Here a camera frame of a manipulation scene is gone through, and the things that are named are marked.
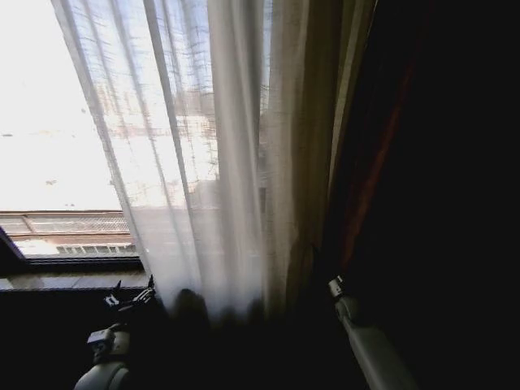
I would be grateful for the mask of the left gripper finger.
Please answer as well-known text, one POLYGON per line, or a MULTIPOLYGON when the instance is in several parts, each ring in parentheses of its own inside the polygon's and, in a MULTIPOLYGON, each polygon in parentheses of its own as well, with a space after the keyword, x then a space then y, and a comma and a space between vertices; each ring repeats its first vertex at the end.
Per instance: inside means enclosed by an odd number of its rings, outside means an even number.
POLYGON ((104 302, 110 307, 110 308, 119 308, 121 304, 121 300, 119 298, 120 288, 121 288, 121 282, 120 279, 118 283, 110 290, 109 294, 105 296, 104 302))
POLYGON ((134 298, 121 304, 122 311, 132 311, 146 306, 155 297, 154 277, 151 275, 146 288, 140 291, 134 298))

